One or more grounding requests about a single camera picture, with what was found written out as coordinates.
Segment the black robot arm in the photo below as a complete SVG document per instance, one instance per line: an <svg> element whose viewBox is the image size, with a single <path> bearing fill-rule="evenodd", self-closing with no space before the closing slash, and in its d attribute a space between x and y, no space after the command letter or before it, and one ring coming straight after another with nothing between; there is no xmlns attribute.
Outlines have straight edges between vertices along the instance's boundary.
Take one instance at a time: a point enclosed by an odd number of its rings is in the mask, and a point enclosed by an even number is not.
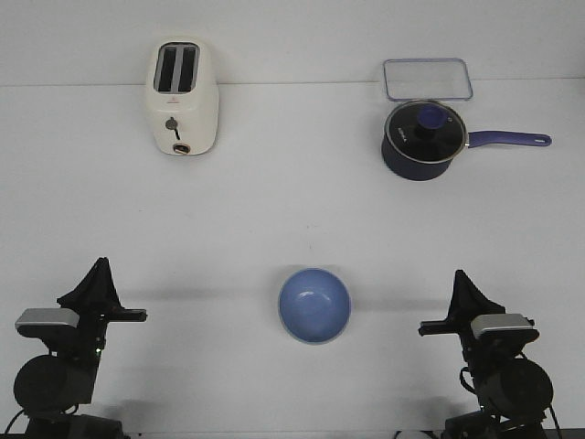
<svg viewBox="0 0 585 439"><path fill-rule="evenodd" d="M488 299L463 270L453 278L443 320L420 323L421 336L455 334L465 366L461 385L479 409L445 421L442 438L545 438L545 411L553 412L553 384L524 347L539 332L532 319L508 313Z"/></svg>
<svg viewBox="0 0 585 439"><path fill-rule="evenodd" d="M28 419L22 438L126 438L118 420L78 414L91 403L112 322L143 322L143 309L122 306L110 262L100 257L80 283L57 299L57 308L28 308L15 322L22 337L43 342L48 353L16 374L13 393Z"/></svg>

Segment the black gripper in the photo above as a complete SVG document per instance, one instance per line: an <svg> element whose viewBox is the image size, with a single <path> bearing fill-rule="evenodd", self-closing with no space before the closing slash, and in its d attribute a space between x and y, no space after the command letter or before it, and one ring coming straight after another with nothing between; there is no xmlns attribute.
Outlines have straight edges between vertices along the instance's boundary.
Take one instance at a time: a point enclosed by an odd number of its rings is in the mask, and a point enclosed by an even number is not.
<svg viewBox="0 0 585 439"><path fill-rule="evenodd" d="M99 361L111 322L144 322L145 309L126 308L115 289L109 259L100 257L81 282L57 300L62 308L79 316L76 335L64 356L79 361Z"/></svg>
<svg viewBox="0 0 585 439"><path fill-rule="evenodd" d="M463 360L467 366L500 366L507 362L507 355L476 339L470 323L480 315L503 313L504 307L484 296L464 270L456 270L448 317L444 320L422 321L419 335L455 334L460 339Z"/></svg>

